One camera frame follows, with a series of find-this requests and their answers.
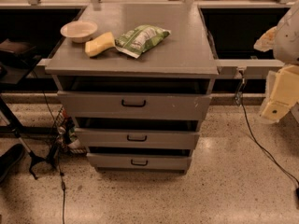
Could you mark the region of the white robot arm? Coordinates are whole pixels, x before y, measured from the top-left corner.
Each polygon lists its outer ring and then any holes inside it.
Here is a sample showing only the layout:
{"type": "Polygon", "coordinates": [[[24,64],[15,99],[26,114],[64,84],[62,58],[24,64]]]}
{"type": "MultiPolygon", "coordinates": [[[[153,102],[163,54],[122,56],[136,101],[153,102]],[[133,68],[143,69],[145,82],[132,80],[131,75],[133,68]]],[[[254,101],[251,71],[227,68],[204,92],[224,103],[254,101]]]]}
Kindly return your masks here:
{"type": "Polygon", "coordinates": [[[272,50],[274,58],[284,63],[277,72],[268,72],[259,111],[263,123],[277,123],[299,102],[299,1],[253,47],[262,52],[272,50]]]}

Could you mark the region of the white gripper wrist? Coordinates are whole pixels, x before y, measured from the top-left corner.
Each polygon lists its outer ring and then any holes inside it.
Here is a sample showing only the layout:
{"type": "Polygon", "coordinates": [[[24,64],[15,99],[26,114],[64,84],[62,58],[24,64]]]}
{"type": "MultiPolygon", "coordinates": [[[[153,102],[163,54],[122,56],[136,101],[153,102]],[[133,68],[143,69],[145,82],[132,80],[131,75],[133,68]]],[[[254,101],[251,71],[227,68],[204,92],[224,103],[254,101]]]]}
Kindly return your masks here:
{"type": "Polygon", "coordinates": [[[259,117],[264,124],[278,123],[299,101],[299,66],[287,64],[270,71],[266,79],[266,98],[259,117]]]}

